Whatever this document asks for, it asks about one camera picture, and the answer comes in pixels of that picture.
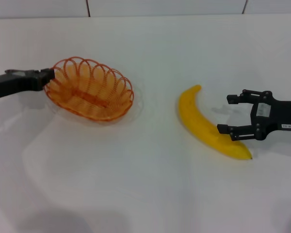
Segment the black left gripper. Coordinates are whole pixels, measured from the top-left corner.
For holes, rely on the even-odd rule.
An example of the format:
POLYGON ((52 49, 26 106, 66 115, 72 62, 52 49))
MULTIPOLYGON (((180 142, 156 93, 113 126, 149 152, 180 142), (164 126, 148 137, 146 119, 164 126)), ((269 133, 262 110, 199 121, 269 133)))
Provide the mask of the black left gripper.
POLYGON ((55 78, 52 68, 42 70, 6 70, 0 75, 0 98, 24 91, 41 91, 55 78))

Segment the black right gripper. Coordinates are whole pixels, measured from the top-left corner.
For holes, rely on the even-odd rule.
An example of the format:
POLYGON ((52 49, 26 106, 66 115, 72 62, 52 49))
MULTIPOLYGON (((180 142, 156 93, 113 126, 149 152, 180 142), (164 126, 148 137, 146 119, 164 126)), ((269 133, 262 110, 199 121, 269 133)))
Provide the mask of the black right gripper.
POLYGON ((241 94, 227 95, 228 104, 253 104, 251 125, 228 126, 218 124, 220 134, 228 134, 232 141, 265 140, 274 131, 291 131, 291 101, 280 101, 271 91, 258 92, 244 89, 241 94))

